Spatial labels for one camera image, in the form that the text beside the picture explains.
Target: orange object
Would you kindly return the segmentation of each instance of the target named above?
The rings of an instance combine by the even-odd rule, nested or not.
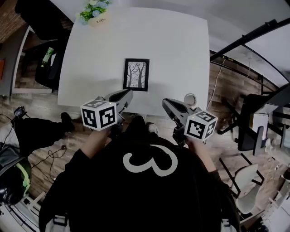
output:
[[[2,80],[3,70],[4,70],[4,60],[0,60],[0,80]]]

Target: framed tree picture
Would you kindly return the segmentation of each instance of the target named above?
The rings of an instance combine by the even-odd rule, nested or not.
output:
[[[148,76],[148,59],[126,59],[123,89],[148,91]]]

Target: white plastic chair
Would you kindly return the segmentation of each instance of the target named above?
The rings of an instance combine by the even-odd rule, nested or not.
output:
[[[220,158],[220,162],[223,165],[224,169],[226,170],[227,174],[229,175],[230,179],[232,180],[232,186],[230,188],[230,191],[234,198],[236,198],[236,206],[239,209],[239,211],[243,214],[250,213],[253,208],[256,205],[256,198],[258,195],[258,192],[260,190],[260,187],[262,186],[264,182],[264,177],[261,175],[261,173],[258,171],[258,164],[252,164],[243,153],[241,153],[241,156],[248,162],[249,166],[243,167],[239,169],[235,173],[235,177],[233,178],[230,174],[228,168]],[[261,182],[258,182],[254,180],[254,177],[256,173],[259,175],[259,177],[262,179]],[[239,195],[241,191],[250,183],[254,182],[256,185],[253,187],[246,195],[239,198]]]

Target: wooden floor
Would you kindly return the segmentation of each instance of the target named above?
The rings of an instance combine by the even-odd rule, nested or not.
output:
[[[29,47],[30,45],[36,45],[33,38],[34,35],[29,35],[28,41],[24,45],[25,48]],[[218,61],[222,63],[223,59],[220,58],[218,59]],[[225,64],[230,65],[233,68],[237,68],[244,73],[248,73],[247,69],[232,64],[229,61],[225,61]],[[19,87],[43,88],[34,81],[34,72],[36,70],[36,64],[34,62],[30,64],[28,71],[24,76],[20,74],[20,67],[21,65],[19,66],[17,76],[17,85]],[[208,100],[213,94],[216,77],[219,71],[219,66],[210,64]],[[257,79],[257,76],[255,76],[253,73],[249,72],[249,75]],[[221,103],[221,100],[225,98],[229,103],[235,106],[235,108],[239,112],[242,106],[242,99],[240,95],[247,95],[250,93],[260,94],[261,86],[253,80],[246,78],[240,74],[224,68],[221,70],[217,80],[213,100],[208,108],[213,114],[215,114],[219,118],[217,129],[227,126],[228,122],[231,120],[231,114],[229,110]],[[36,164],[40,160],[45,159],[48,156],[49,150],[54,152],[60,149],[61,145],[66,145],[68,150],[64,154],[64,156],[62,158],[54,160],[51,169],[52,178],[55,178],[59,173],[64,171],[65,164],[70,161],[74,152],[81,147],[83,142],[90,134],[90,131],[82,126],[79,108],[58,106],[57,97],[57,92],[54,92],[53,94],[15,94],[11,97],[2,97],[0,99],[0,113],[5,114],[9,117],[13,117],[13,111],[19,105],[22,105],[25,107],[30,117],[49,119],[52,121],[61,121],[60,114],[61,112],[65,111],[74,119],[74,123],[76,125],[76,131],[74,133],[67,134],[64,139],[56,142],[53,146],[36,150],[32,155],[29,156],[30,163]],[[131,120],[130,115],[127,115],[126,118],[127,124]],[[175,143],[172,138],[173,128],[175,127],[175,124],[170,119],[147,116],[146,121],[151,121],[159,127],[160,137],[163,137]],[[7,119],[0,116],[0,126],[6,122]],[[237,131],[235,129],[233,133],[228,132],[224,135],[214,134],[207,140],[206,144],[209,149],[210,155],[219,170],[222,180],[227,184],[231,184],[231,181],[227,176],[225,170],[219,163],[219,157],[223,157],[225,164],[229,167],[229,170],[232,174],[234,174],[234,172],[239,168],[247,165],[247,163],[239,155],[240,152],[237,150],[237,144],[233,141],[234,138],[237,138]],[[55,154],[55,156],[61,156],[62,153],[63,151],[59,151]],[[281,180],[279,180],[280,175],[285,171],[286,167],[282,166],[277,171],[274,171],[274,168],[278,165],[278,162],[274,160],[272,161],[269,155],[263,154],[254,157],[252,156],[251,151],[245,152],[244,154],[252,163],[259,164],[259,171],[266,179],[259,192],[257,200],[257,206],[260,209],[264,209],[270,203],[268,198],[273,197],[277,193],[277,189],[281,184]],[[52,158],[48,158],[46,161],[40,163],[37,167],[32,169],[32,185],[29,192],[34,197],[39,195],[42,191],[47,192],[51,187],[53,179],[51,179],[49,176],[49,170],[52,161]]]

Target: fiducial marker cube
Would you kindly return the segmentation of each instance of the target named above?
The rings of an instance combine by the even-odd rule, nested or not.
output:
[[[208,111],[200,111],[190,115],[186,121],[184,134],[188,137],[205,141],[213,134],[217,120],[218,118]]]
[[[116,103],[90,100],[81,105],[83,125],[101,131],[117,123]]]

